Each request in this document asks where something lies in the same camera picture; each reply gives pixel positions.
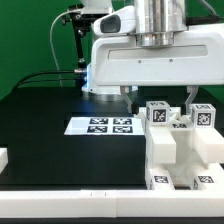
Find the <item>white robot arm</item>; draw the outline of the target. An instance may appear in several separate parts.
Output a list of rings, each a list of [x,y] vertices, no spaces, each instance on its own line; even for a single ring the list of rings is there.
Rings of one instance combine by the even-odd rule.
[[[224,24],[198,25],[185,17],[185,0],[134,0],[112,9],[111,0],[81,0],[83,15],[100,13],[88,81],[127,96],[132,86],[186,86],[192,102],[197,88],[224,84]]]

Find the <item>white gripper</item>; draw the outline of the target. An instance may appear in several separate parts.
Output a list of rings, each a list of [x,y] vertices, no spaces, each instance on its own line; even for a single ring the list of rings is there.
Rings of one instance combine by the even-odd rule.
[[[180,8],[126,6],[96,20],[93,32],[92,80],[121,86],[130,114],[138,106],[127,86],[188,86],[181,113],[189,115],[198,85],[224,84],[224,23],[187,26]]]

